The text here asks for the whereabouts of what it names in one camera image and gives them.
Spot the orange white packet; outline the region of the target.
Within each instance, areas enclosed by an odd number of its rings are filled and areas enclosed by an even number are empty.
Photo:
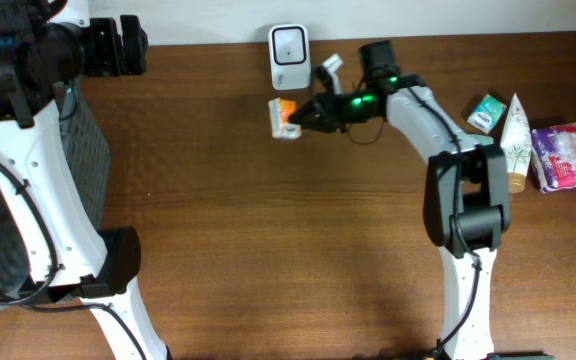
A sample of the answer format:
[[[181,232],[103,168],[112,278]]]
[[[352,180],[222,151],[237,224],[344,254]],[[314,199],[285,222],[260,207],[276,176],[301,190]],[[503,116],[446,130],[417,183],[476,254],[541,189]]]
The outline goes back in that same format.
[[[275,98],[268,102],[272,137],[280,140],[296,140],[301,136],[301,127],[292,124],[289,117],[297,110],[297,102]]]

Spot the small green tissue packet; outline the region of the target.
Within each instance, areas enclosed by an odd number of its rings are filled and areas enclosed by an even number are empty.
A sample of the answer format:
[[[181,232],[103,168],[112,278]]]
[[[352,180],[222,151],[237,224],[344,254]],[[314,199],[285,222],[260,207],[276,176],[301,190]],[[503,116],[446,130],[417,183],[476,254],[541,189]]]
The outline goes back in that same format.
[[[467,123],[489,134],[505,113],[507,105],[490,94],[486,94],[467,118]]]

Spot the white tube gold cap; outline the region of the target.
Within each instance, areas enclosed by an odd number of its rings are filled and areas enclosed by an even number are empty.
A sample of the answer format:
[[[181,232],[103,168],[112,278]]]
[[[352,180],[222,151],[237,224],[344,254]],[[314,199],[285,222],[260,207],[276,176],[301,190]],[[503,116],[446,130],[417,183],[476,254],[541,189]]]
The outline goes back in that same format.
[[[511,194],[523,192],[531,163],[532,138],[525,110],[514,94],[508,108],[500,146],[505,154],[508,190]]]

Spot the pink floral pad package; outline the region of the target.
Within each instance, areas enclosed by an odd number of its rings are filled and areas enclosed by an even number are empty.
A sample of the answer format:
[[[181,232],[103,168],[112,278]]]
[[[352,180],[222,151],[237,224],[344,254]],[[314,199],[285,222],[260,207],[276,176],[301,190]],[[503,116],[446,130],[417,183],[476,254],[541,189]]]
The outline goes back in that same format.
[[[539,191],[576,188],[576,123],[532,129],[531,138]]]

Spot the teal wipes packet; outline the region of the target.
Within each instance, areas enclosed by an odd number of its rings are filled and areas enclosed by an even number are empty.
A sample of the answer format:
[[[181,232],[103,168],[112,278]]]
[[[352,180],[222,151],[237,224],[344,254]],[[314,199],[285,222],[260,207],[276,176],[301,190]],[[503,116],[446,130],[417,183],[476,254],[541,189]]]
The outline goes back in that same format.
[[[494,143],[494,139],[487,135],[478,135],[478,134],[471,134],[470,137],[479,145],[486,146],[492,145]]]

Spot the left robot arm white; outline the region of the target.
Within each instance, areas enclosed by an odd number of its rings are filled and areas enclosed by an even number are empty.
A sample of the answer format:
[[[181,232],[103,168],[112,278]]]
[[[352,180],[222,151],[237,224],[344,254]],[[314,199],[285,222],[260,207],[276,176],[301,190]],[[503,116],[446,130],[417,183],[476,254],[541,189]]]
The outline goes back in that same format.
[[[85,77],[140,75],[135,15],[85,1],[0,1],[0,309],[88,310],[119,359],[167,359],[138,287],[136,230],[101,226],[108,143]]]

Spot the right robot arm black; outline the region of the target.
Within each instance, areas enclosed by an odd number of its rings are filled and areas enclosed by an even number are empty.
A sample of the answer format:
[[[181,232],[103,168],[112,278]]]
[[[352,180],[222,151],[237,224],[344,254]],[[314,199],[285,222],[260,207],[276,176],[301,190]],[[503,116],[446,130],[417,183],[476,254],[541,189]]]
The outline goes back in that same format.
[[[388,40],[359,50],[356,90],[325,90],[290,115],[292,124],[324,133],[380,117],[405,136],[426,165],[423,221],[438,248],[444,284],[444,323],[432,359],[492,359],[491,277],[502,234],[509,228],[509,194],[502,149],[482,145],[440,107],[414,73],[404,74]]]

